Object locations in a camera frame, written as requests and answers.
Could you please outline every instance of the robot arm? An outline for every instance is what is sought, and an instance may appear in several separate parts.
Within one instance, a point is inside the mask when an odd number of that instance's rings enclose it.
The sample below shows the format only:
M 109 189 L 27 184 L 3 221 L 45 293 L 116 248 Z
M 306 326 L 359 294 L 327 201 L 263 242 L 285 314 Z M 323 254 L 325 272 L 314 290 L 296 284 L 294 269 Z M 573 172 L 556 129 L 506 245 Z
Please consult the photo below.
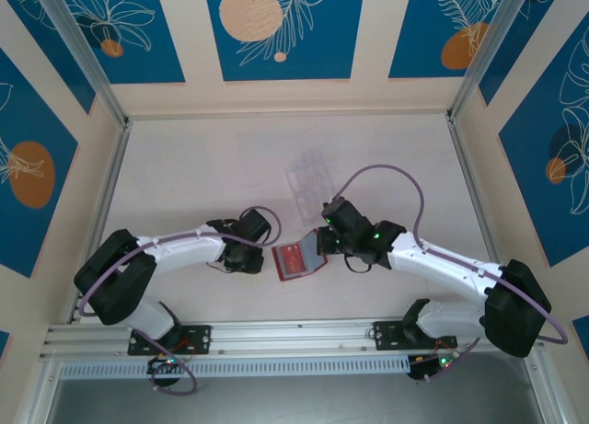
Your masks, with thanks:
M 228 271 L 258 273 L 263 263 L 261 248 L 220 235 L 257 242 L 270 230 L 256 210 L 239 220 L 213 220 L 196 230 L 165 237 L 134 237 L 122 229 L 100 246 L 76 274 L 74 283 L 83 295 L 93 291 L 88 302 L 104 325 L 123 324 L 141 330 L 152 339 L 164 339 L 171 348 L 181 324 L 164 304 L 144 296 L 149 281 L 172 269 L 215 261 Z M 138 253 L 96 287 L 108 269 L 133 251 Z
M 507 266 L 483 263 L 434 246 L 403 226 L 383 221 L 372 225 L 343 197 L 325 204 L 321 213 L 328 226 L 318 229 L 319 254 L 357 257 L 420 275 L 460 294 L 465 301 L 437 303 L 418 300 L 403 319 L 403 333 L 419 348 L 423 338 L 448 335 L 482 337 L 499 349 L 525 357 L 532 349 L 545 317 L 496 280 L 511 283 L 547 312 L 551 306 L 530 269 L 512 260 Z

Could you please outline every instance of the orange circle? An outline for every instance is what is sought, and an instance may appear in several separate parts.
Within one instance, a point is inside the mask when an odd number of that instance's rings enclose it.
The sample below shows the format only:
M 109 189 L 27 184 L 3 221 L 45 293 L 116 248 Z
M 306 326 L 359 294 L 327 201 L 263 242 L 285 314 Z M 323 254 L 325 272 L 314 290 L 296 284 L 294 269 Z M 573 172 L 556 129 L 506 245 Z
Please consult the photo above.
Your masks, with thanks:
M 100 43 L 100 49 L 111 58 L 118 58 L 122 56 L 122 45 L 116 40 L 104 40 Z
M 14 169 L 8 178 L 18 201 L 32 209 L 45 206 L 55 186 L 55 166 L 49 151 L 40 143 L 21 142 L 12 149 L 8 165 Z
M 444 67 L 449 70 L 468 68 L 488 28 L 489 24 L 484 22 L 474 24 L 466 30 L 460 30 L 450 38 L 442 50 L 442 64 Z M 474 51 L 470 45 L 471 37 L 474 37 L 472 42 Z
M 278 0 L 221 0 L 219 17 L 235 40 L 254 42 L 276 33 L 283 23 Z
M 555 185 L 558 185 L 564 180 L 566 172 L 564 161 L 558 157 L 550 159 L 546 165 L 546 177 Z

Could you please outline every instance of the red object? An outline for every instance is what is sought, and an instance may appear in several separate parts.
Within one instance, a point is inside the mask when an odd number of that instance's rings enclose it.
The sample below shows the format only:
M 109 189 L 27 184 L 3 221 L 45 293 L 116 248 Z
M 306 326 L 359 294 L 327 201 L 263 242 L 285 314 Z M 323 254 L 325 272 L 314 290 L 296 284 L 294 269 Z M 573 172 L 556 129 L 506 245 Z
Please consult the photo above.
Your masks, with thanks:
M 281 246 L 278 248 L 279 253 L 283 256 L 283 264 L 286 273 L 301 274 L 306 271 L 301 247 L 298 244 Z

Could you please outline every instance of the metal grating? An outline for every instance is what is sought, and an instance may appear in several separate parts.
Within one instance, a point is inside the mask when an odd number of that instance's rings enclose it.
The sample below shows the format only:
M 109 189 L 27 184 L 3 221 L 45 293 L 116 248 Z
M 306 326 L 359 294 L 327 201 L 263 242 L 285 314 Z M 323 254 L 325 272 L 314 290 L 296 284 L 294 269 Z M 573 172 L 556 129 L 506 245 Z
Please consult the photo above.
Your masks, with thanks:
M 408 373 L 407 355 L 348 358 L 270 358 L 192 360 L 188 366 L 200 378 L 248 376 L 350 375 Z M 146 361 L 66 362 L 60 380 L 144 379 Z M 187 376 L 181 369 L 158 375 L 162 378 Z

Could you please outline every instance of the purple cable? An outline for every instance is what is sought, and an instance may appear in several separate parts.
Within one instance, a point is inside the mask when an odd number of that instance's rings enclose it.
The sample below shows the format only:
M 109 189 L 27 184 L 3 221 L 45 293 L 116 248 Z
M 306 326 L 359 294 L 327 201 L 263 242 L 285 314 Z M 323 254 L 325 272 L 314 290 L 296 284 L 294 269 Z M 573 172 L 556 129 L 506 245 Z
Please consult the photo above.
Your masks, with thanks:
M 178 358 L 176 355 L 174 355 L 172 352 L 170 352 L 169 350 L 167 350 L 165 347 L 163 347 L 161 344 L 159 344 L 157 341 L 155 341 L 154 339 L 150 338 L 147 334 L 145 334 L 145 332 L 142 332 L 141 330 L 134 330 L 135 333 L 139 336 L 141 336 L 141 338 L 143 338 L 145 341 L 147 341 L 149 344 L 151 344 L 154 348 L 160 350 L 162 353 L 166 354 L 169 358 L 175 360 L 174 363 L 165 363 L 165 364 L 161 364 L 159 366 L 157 366 L 154 371 L 151 373 L 151 378 L 150 378 L 150 382 L 152 384 L 152 386 L 154 387 L 154 390 L 156 392 L 159 392 L 160 394 L 165 394 L 165 395 L 173 395 L 173 396 L 188 396 L 188 395 L 192 395 L 196 393 L 196 388 L 197 388 L 197 382 L 196 382 L 196 376 L 194 376 L 194 373 L 191 371 L 191 369 L 186 365 L 186 363 L 181 360 L 180 358 Z M 180 368 L 188 374 L 188 376 L 191 378 L 192 380 L 192 388 L 191 390 L 187 390 L 184 392 L 175 392 L 173 390 L 167 390 L 167 389 L 162 389 L 161 387 L 159 387 L 156 384 L 156 375 L 158 373 L 160 373 L 163 368 L 168 367 L 170 365 L 173 364 L 177 364 L 178 366 L 180 366 Z
M 345 191 L 350 186 L 350 184 L 358 176 L 360 176 L 364 171 L 368 171 L 370 169 L 377 169 L 377 168 L 392 169 L 393 171 L 397 171 L 398 173 L 400 173 L 403 176 L 405 176 L 406 178 L 408 178 L 409 181 L 413 184 L 413 186 L 417 190 L 417 192 L 420 196 L 420 209 L 417 212 L 417 217 L 415 218 L 415 223 L 413 224 L 413 237 L 415 238 L 415 243 L 417 243 L 417 245 L 420 247 L 420 249 L 425 251 L 424 246 L 423 246 L 423 242 L 419 237 L 419 226 L 420 226 L 420 222 L 422 221 L 423 210 L 425 208 L 425 197 L 423 195 L 423 190 L 422 190 L 422 187 L 420 186 L 420 184 L 417 182 L 417 180 L 415 180 L 415 178 L 411 174 L 409 174 L 404 169 L 399 168 L 398 166 L 387 165 L 387 164 L 374 164 L 374 165 L 370 165 L 370 166 L 365 166 L 364 168 L 361 168 L 358 171 L 356 171 L 354 174 L 352 174 L 352 176 L 343 185 L 343 187 L 341 187 L 340 191 L 335 195 L 335 197 L 333 199 L 336 200 L 343 193 L 343 191 Z M 434 256 L 437 256 L 439 258 L 442 258 L 446 261 L 450 261 L 452 263 L 455 263 L 458 266 L 462 266 L 462 267 L 469 269 L 473 272 L 479 272 L 478 267 L 471 265 L 470 263 L 467 263 L 465 261 L 462 261 L 459 258 L 454 258 L 454 257 L 448 256 L 447 254 L 444 254 L 443 252 L 436 251 L 435 249 L 428 248 L 427 251 L 425 251 L 425 252 L 432 254 Z M 555 344 L 567 344 L 569 342 L 569 337 L 567 336 L 567 333 L 565 332 L 562 325 L 558 322 L 558 320 L 553 315 L 551 315 L 546 309 L 544 309 L 544 307 L 542 307 L 542 305 L 540 305 L 538 302 L 536 302 L 536 300 L 534 300 L 532 297 L 530 297 L 528 294 L 526 294 L 525 292 L 523 292 L 522 290 L 520 290 L 516 286 L 513 286 L 509 281 L 505 281 L 501 277 L 497 277 L 496 275 L 491 274 L 487 270 L 483 271 L 483 276 L 488 277 L 491 280 L 498 282 L 499 284 L 501 284 L 505 288 L 509 289 L 510 291 L 514 292 L 519 297 L 524 299 L 528 304 L 530 304 L 534 309 L 536 309 L 544 318 L 546 318 L 546 320 L 560 334 L 560 338 L 544 337 L 544 336 L 540 335 L 537 337 L 538 339 L 541 339 L 543 341 L 547 341 L 550 343 L 555 343 Z
M 274 245 L 278 241 L 278 239 L 280 238 L 280 236 L 283 233 L 283 224 L 281 223 L 280 217 L 278 217 L 278 214 L 276 212 L 274 212 L 273 210 L 271 210 L 270 208 L 266 208 L 265 206 L 251 206 L 251 207 L 247 208 L 246 210 L 244 210 L 239 217 L 240 218 L 243 217 L 243 215 L 246 214 L 250 210 L 264 210 L 264 211 L 267 211 L 276 220 L 276 224 L 278 225 L 278 233 L 274 236 L 274 238 L 270 242 L 266 242 L 266 243 L 255 243 L 255 242 L 250 242 L 249 240 L 246 240 L 245 238 L 238 237 L 236 235 L 222 234 L 222 233 L 201 233 L 201 235 L 198 236 L 196 234 L 196 231 L 189 231 L 187 233 L 174 234 L 174 235 L 169 235 L 168 237 L 159 238 L 157 240 L 157 243 L 159 245 L 164 245 L 166 243 L 175 242 L 177 240 L 183 240 L 185 238 L 193 238 L 193 237 L 223 237 L 223 238 L 228 238 L 230 240 L 235 240 L 237 242 L 243 243 L 244 245 L 248 245 L 248 246 L 261 247 L 261 246 L 271 246 L 271 245 Z M 100 285 L 102 283 L 104 283 L 104 281 L 108 277 L 110 277 L 110 275 L 112 275 L 112 273 L 115 270 L 117 270 L 120 266 L 122 266 L 125 263 L 127 263 L 131 258 L 135 257 L 139 253 L 141 253 L 141 252 L 145 251 L 146 249 L 149 249 L 150 247 L 155 246 L 155 245 L 156 244 L 154 242 L 149 242 L 149 243 L 146 243 L 145 245 L 141 245 L 141 246 L 137 247 L 136 249 L 134 249 L 133 251 L 131 251 L 130 253 L 128 253 L 127 255 L 125 255 L 124 257 L 122 257 L 119 260 L 117 260 L 110 268 L 108 268 L 104 272 L 104 274 L 102 274 L 98 278 L 98 280 L 95 281 L 95 283 L 90 287 L 90 289 L 82 297 L 82 301 L 80 302 L 80 305 L 77 308 L 80 316 L 96 316 L 96 314 L 90 313 L 90 312 L 86 312 L 84 310 L 84 308 L 86 307 L 88 301 L 90 300 L 90 298 L 92 297 L 92 295 L 94 295 L 94 292 L 96 292 L 97 289 L 100 287 Z
M 159 245 L 164 245 L 166 243 L 174 242 L 174 241 L 177 241 L 177 240 L 183 240 L 185 238 L 193 238 L 193 237 L 199 237 L 199 238 L 200 237 L 217 237 L 217 238 L 218 237 L 222 237 L 222 238 L 228 238 L 230 240 L 235 240 L 237 242 L 243 243 L 244 245 L 248 245 L 248 246 L 261 247 L 261 246 L 271 246 L 271 245 L 274 245 L 278 241 L 278 239 L 280 238 L 280 236 L 283 233 L 283 224 L 281 223 L 280 217 L 278 217 L 278 214 L 276 212 L 274 212 L 273 210 L 271 210 L 270 208 L 266 208 L 265 206 L 251 206 L 251 207 L 247 208 L 246 210 L 244 210 L 241 213 L 241 215 L 239 216 L 239 218 L 243 217 L 250 210 L 264 210 L 264 211 L 267 211 L 276 220 L 276 224 L 278 225 L 278 233 L 274 236 L 274 238 L 270 242 L 255 243 L 255 242 L 250 242 L 249 240 L 246 240 L 245 238 L 241 238 L 241 237 L 238 237 L 236 235 L 231 235 L 231 234 L 201 233 L 200 235 L 198 235 L 196 233 L 196 231 L 190 231 L 190 232 L 187 232 L 187 233 L 175 234 L 175 235 L 170 235 L 168 237 L 159 238 L 159 239 L 157 239 L 157 243 Z M 104 281 L 108 277 L 110 277 L 110 275 L 112 275 L 112 273 L 115 270 L 117 270 L 119 268 L 119 266 L 124 265 L 131 258 L 135 257 L 139 253 L 141 253 L 141 252 L 145 251 L 146 249 L 148 249 L 148 248 L 150 248 L 152 246 L 155 246 L 155 245 L 156 245 L 156 243 L 149 242 L 149 243 L 146 243 L 145 245 L 138 246 L 136 249 L 134 249 L 130 253 L 126 254 L 124 257 L 120 258 L 115 263 L 113 263 L 112 266 L 110 266 L 100 277 L 98 277 L 98 279 L 94 282 L 94 284 L 90 287 L 90 289 L 82 297 L 82 301 L 80 302 L 80 305 L 77 308 L 78 313 L 81 316 L 97 316 L 94 313 L 86 312 L 84 310 L 84 308 L 86 307 L 86 305 L 87 305 L 88 301 L 90 300 L 90 298 L 92 297 L 92 295 L 94 295 L 94 293 L 100 287 L 100 285 L 102 283 L 104 283 Z M 186 392 L 173 392 L 173 391 L 170 391 L 170 390 L 162 389 L 162 388 L 160 388 L 159 386 L 156 385 L 156 374 L 158 374 L 162 370 L 161 368 L 167 366 L 167 364 L 162 364 L 162 365 L 158 366 L 153 371 L 153 373 L 151 375 L 151 383 L 154 386 L 155 390 L 157 392 L 162 393 L 162 394 L 174 395 L 174 396 L 186 396 L 186 395 L 192 395 L 192 394 L 194 394 L 196 392 L 196 386 L 197 386 L 197 384 L 196 384 L 196 377 L 194 376 L 194 373 L 192 373 L 192 371 L 189 369 L 189 367 L 186 364 L 184 364 L 184 361 L 182 361 L 180 359 L 177 359 L 176 356 L 173 353 L 171 353 L 169 350 L 167 350 L 166 348 L 164 348 L 161 344 L 159 344 L 154 339 L 148 337 L 145 334 L 145 332 L 142 332 L 141 330 L 137 330 L 137 329 L 135 329 L 135 332 L 138 335 L 140 335 L 143 339 L 145 339 L 147 342 L 149 342 L 152 346 L 154 346 L 155 348 L 161 350 L 163 353 L 165 353 L 166 355 L 168 355 L 168 357 L 177 360 L 178 366 L 180 366 L 180 368 L 182 368 L 182 370 L 184 372 L 186 372 L 188 374 L 188 376 L 192 379 L 192 388 L 189 391 L 186 391 Z
M 448 372 L 448 370 L 450 370 L 450 368 L 453 368 L 463 357 L 468 355 L 475 348 L 475 346 L 477 344 L 479 344 L 479 341 L 480 341 L 480 338 L 476 338 L 472 343 L 470 343 L 469 346 L 467 346 L 466 349 L 464 349 L 464 352 L 461 352 L 460 355 L 458 355 L 456 357 L 456 359 L 452 361 L 452 363 L 448 367 L 442 369 L 441 371 L 438 371 L 438 373 L 434 373 L 432 376 L 428 376 L 427 378 L 423 379 L 422 381 L 426 381 L 429 383 L 431 380 L 435 380 L 436 378 L 442 376 L 443 373 Z

